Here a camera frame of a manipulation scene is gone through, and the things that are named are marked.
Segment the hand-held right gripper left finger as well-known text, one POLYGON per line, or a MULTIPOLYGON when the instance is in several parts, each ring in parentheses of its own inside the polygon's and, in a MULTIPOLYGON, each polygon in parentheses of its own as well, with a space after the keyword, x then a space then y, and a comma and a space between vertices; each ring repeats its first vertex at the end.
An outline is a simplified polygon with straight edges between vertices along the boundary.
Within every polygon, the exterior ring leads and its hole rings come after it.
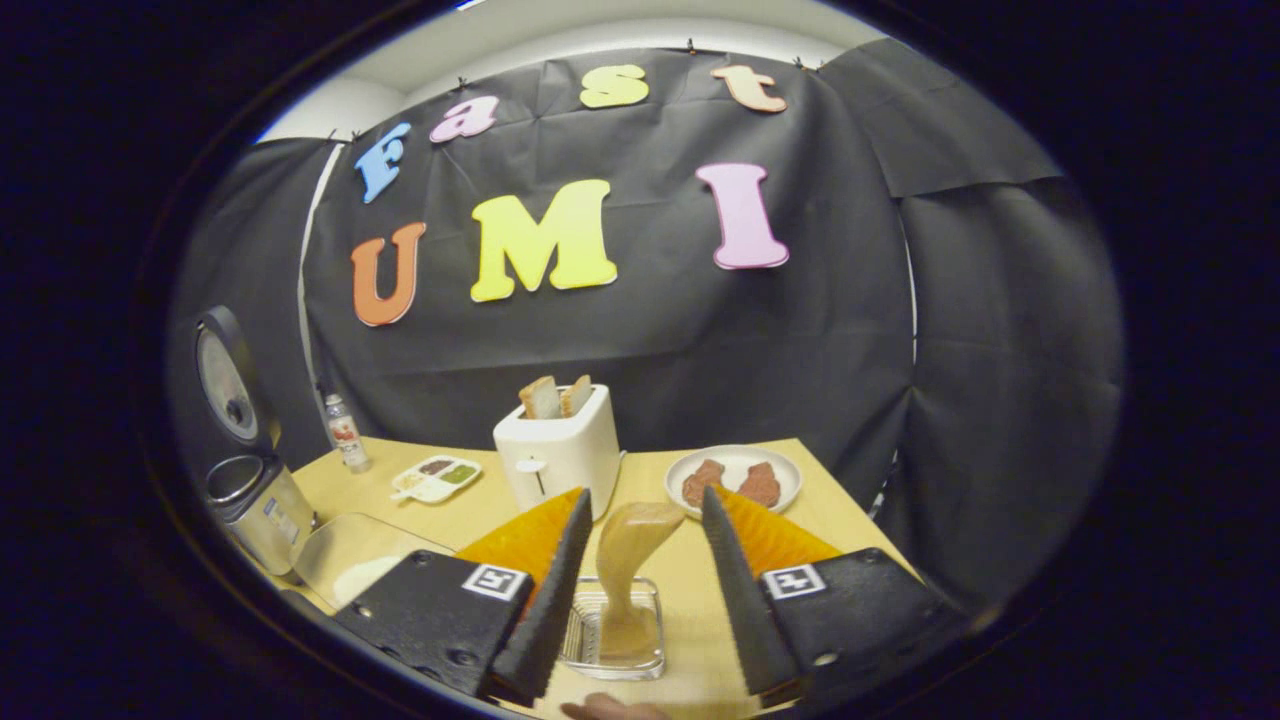
POLYGON ((453 556, 417 550, 335 623, 417 674, 480 700, 547 693, 593 529, 591 493, 539 503, 453 556))

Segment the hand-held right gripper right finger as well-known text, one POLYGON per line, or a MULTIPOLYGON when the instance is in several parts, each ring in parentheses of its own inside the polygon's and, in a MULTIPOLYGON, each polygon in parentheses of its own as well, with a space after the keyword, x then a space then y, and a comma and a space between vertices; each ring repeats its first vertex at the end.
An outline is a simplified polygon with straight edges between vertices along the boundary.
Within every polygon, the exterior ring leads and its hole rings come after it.
POLYGON ((886 550, 837 550, 723 487, 705 489, 701 527, 750 694, 868 694, 965 625, 886 550))

